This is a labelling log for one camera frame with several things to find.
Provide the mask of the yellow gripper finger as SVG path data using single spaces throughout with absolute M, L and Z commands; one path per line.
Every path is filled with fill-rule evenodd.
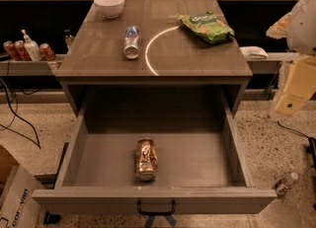
M 275 39 L 285 38 L 287 35 L 287 25 L 290 17 L 291 13 L 287 13 L 282 16 L 278 21 L 268 28 L 266 35 L 269 38 Z
M 316 93 L 316 57 L 301 55 L 289 66 L 289 73 L 275 110 L 285 116 L 295 115 Z

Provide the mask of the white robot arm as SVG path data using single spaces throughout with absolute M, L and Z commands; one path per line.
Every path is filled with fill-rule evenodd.
M 299 0 L 266 35 L 286 38 L 287 47 L 299 54 L 289 65 L 284 87 L 276 94 L 271 110 L 274 117 L 290 117 L 316 93 L 316 0 Z

